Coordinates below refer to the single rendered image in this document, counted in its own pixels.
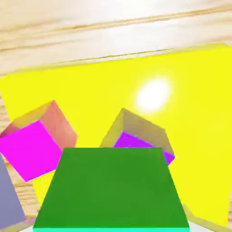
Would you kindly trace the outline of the small magenta cube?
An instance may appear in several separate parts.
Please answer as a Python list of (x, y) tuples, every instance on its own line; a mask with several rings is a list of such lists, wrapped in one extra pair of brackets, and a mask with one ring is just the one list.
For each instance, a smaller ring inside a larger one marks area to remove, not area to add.
[(0, 134), (0, 153), (24, 181), (56, 169), (77, 134), (52, 100), (14, 119)]

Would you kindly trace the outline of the small purple cube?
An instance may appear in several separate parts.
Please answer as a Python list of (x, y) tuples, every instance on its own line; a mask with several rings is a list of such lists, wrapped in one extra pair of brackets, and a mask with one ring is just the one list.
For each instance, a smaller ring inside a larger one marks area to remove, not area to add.
[(101, 147), (162, 148), (167, 165), (175, 159), (164, 128), (122, 108), (100, 144)]

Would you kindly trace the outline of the large yellow box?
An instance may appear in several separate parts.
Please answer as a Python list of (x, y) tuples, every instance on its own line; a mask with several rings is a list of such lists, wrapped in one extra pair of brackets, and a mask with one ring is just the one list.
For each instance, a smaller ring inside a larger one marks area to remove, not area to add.
[(55, 100), (78, 147), (98, 147), (121, 108), (166, 130), (182, 203), (226, 226), (232, 183), (232, 46), (7, 74), (11, 120)]

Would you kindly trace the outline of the small green cube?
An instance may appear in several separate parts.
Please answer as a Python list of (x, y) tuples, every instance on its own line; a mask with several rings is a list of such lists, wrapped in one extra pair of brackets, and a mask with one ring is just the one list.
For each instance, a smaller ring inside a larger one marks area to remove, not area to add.
[(161, 148), (65, 148), (33, 232), (189, 232)]

